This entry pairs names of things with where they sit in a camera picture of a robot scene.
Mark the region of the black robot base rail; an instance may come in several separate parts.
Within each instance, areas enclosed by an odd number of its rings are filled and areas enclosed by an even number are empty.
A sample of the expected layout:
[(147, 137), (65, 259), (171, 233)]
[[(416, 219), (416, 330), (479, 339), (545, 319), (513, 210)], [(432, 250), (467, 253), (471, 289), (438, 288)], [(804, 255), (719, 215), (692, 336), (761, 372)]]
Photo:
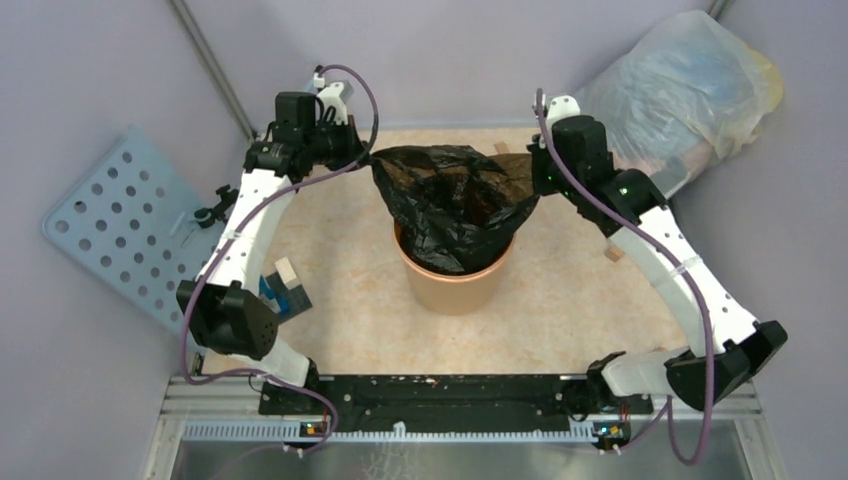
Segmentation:
[(641, 395), (618, 398), (597, 375), (321, 375), (312, 368), (307, 391), (265, 382), (263, 416), (314, 417), (339, 433), (389, 430), (401, 422), (411, 433), (564, 432), (592, 415), (651, 414)]

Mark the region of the large translucent trash bag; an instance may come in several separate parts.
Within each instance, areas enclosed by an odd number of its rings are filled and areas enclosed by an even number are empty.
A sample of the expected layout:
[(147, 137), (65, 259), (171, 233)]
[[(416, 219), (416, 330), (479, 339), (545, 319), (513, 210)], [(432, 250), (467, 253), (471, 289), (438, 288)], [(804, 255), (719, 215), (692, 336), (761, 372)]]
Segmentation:
[(614, 164), (671, 198), (740, 152), (783, 99), (777, 66), (703, 11), (654, 26), (576, 93), (605, 125)]

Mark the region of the black trash bag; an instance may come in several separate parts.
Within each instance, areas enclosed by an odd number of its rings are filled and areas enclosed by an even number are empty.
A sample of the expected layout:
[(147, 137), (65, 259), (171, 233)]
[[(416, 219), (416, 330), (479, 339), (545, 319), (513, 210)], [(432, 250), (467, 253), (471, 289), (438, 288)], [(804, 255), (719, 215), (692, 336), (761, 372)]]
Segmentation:
[(539, 201), (528, 153), (468, 145), (396, 146), (372, 153), (373, 181), (417, 265), (460, 276), (506, 251)]

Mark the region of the orange plastic trash bin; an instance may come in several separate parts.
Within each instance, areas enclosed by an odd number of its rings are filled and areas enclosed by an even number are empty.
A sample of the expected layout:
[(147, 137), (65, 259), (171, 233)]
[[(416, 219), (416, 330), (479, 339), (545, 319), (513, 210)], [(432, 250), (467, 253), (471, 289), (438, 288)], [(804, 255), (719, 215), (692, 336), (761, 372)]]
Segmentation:
[(402, 229), (393, 223), (393, 240), (404, 262), (413, 297), (425, 309), (437, 314), (460, 316), (473, 313), (488, 304), (505, 282), (516, 237), (500, 256), (485, 269), (468, 275), (450, 276), (432, 272), (415, 263), (400, 245)]

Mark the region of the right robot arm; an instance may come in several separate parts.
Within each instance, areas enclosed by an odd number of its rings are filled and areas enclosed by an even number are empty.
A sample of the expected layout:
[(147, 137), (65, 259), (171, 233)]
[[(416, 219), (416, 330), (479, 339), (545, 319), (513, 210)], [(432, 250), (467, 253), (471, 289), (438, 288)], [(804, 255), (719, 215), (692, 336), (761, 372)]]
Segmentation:
[(528, 147), (534, 189), (561, 194), (650, 281), (686, 343), (667, 352), (617, 352), (593, 362), (589, 404), (612, 412), (627, 396), (671, 396), (704, 412), (751, 380), (785, 345), (777, 320), (739, 304), (695, 252), (666, 198), (637, 169), (617, 169), (606, 130), (588, 115), (540, 122)]

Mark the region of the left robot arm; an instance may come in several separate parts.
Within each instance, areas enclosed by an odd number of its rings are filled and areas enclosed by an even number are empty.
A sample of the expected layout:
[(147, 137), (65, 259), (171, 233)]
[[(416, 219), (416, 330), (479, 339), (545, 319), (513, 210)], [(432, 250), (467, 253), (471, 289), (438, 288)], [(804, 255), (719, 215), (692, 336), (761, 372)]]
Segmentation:
[(276, 118), (248, 148), (239, 187), (225, 188), (223, 207), (201, 216), (224, 224), (211, 257), (177, 289), (187, 335), (285, 383), (283, 401), (302, 414), (317, 407), (321, 388), (308, 378), (309, 358), (278, 339), (279, 317), (260, 279), (282, 214), (313, 166), (343, 170), (363, 151), (347, 111), (350, 95), (346, 83), (332, 82), (314, 93), (276, 96)]

